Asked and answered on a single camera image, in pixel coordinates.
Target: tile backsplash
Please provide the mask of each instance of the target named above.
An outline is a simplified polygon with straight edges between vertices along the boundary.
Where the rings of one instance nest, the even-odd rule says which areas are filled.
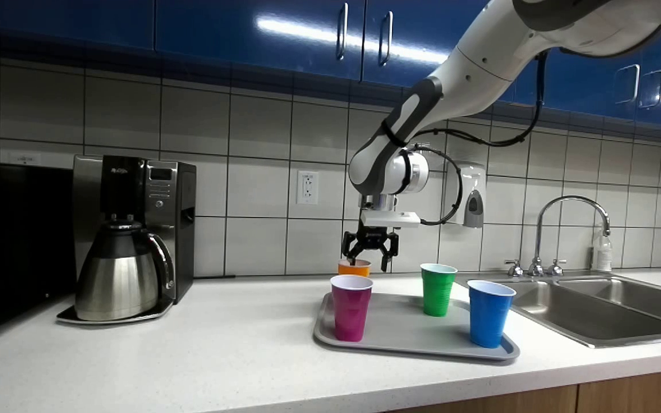
[[[73,156],[134,155],[197,165],[200,276],[330,273],[344,230],[355,230],[359,196],[347,160],[391,109],[320,102],[232,86],[0,59],[0,163],[72,167]],[[524,126],[496,116],[449,126],[503,141]],[[613,261],[661,266],[661,142],[595,129],[535,129],[510,150],[429,138],[452,159],[486,165],[485,227],[401,230],[395,273],[447,261],[466,273],[531,261],[541,206],[564,192],[604,204]],[[440,215],[442,163],[431,159],[419,196],[400,199]],[[295,179],[317,173],[320,203],[300,204]],[[598,215],[578,203],[548,210],[541,260],[586,268]]]

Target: cup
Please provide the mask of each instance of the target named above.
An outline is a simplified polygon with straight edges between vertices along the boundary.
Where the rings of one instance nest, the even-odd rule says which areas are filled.
[[[371,280],[363,276],[336,276],[332,286],[332,334],[341,342],[360,342],[367,323]]]
[[[429,317],[445,317],[449,307],[449,290],[455,283],[455,266],[422,265],[422,313]]]
[[[367,278],[367,276],[371,276],[371,261],[367,261],[367,260],[355,260],[355,265],[351,265],[351,261],[341,260],[341,261],[338,261],[336,270],[338,270],[338,273],[347,273],[347,276],[363,276],[363,278]]]
[[[504,330],[508,313],[511,307],[517,291],[491,283],[491,280],[471,280],[471,342],[477,346],[496,350]]]

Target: white countertop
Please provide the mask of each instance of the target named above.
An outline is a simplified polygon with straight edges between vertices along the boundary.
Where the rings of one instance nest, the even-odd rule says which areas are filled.
[[[626,276],[661,284],[661,270]],[[116,328],[60,325],[61,300],[0,330],[0,412],[385,412],[661,373],[661,342],[588,350],[514,313],[514,366],[336,352],[312,340],[326,291],[196,283],[162,319]],[[419,280],[374,278],[374,291],[419,297]]]

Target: microwave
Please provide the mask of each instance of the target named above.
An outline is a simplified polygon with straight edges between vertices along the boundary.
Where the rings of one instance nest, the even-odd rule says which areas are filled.
[[[72,176],[0,163],[0,323],[76,291]]]

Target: green cup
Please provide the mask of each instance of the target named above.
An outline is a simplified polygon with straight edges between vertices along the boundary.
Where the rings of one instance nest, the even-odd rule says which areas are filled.
[[[455,283],[455,266],[422,265],[422,313],[429,317],[445,317],[449,307],[449,290]]]

